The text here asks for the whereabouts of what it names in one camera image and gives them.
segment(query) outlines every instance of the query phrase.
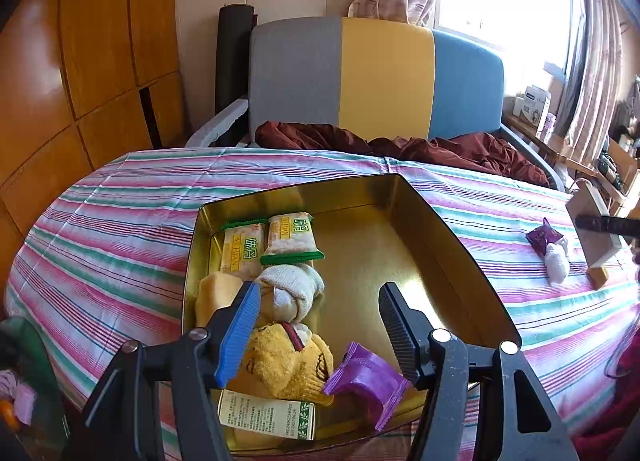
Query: black cylinder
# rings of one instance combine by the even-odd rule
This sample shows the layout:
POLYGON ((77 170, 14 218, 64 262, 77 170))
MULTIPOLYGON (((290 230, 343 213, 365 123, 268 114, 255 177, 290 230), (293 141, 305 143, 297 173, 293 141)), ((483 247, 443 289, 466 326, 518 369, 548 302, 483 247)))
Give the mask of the black cylinder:
MULTIPOLYGON (((254 25, 254 7, 250 4, 228 4, 220 8, 216 44, 216 114, 248 92, 249 40, 254 25)), ((216 144, 235 145, 248 131, 248 116, 243 115, 216 144)))

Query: orange object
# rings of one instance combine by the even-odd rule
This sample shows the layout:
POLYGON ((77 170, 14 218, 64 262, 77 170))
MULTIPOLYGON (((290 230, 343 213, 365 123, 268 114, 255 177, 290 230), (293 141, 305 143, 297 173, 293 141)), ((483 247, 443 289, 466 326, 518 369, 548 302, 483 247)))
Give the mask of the orange object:
POLYGON ((20 422, 15 417, 14 406, 10 401, 6 401, 5 399, 0 401, 0 414, 2 414, 11 432, 18 432, 20 430, 20 422))

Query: cardboard box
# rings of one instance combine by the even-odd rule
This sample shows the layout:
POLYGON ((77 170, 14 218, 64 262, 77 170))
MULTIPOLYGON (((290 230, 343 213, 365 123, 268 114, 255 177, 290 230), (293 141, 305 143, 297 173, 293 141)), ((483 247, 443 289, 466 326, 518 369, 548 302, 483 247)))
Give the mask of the cardboard box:
POLYGON ((524 101, 520 109, 520 117, 525 118, 536 128, 537 133, 542 132, 545 125, 546 114, 551 103, 551 93, 539 87, 529 86, 524 93, 524 101))

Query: tablecloth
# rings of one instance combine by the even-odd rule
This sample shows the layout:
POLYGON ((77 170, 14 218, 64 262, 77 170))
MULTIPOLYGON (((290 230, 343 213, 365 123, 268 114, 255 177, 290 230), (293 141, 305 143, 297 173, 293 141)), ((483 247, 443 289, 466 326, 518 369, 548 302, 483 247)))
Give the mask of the tablecloth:
MULTIPOLYGON (((389 172, 411 182, 478 262, 569 430, 588 425, 613 393, 604 365, 637 311, 636 266, 628 249, 620 251, 607 263, 609 282, 594 290, 578 251, 566 281, 549 285, 524 235, 546 217, 575 238, 568 196, 498 176, 328 151, 132 152, 71 186, 38 219, 15 258, 5 308, 40 330, 63 391, 81 407, 125 340, 153 345, 179 335, 191 232, 203 203, 389 172)), ((460 459, 471 459, 477 417, 472 393, 460 459)), ((167 459, 179 459, 170 405, 162 421, 167 459)), ((294 457, 404 459, 411 433, 406 426, 294 457)))

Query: purple wrapper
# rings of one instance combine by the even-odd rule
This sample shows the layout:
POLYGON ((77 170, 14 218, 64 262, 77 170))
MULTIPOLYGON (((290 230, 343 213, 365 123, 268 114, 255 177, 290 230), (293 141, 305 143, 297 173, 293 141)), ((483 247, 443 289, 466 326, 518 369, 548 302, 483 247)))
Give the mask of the purple wrapper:
POLYGON ((551 228, 549 221, 547 221, 545 217, 542 219, 542 225, 530 231, 526 235, 526 238, 535 252, 544 259, 546 255, 546 245, 549 243, 557 243, 563 236, 560 232, 551 228))
POLYGON ((408 386, 409 381, 377 354, 351 342, 342 363, 322 391, 327 395, 354 393, 365 399, 369 420, 380 431, 408 386))

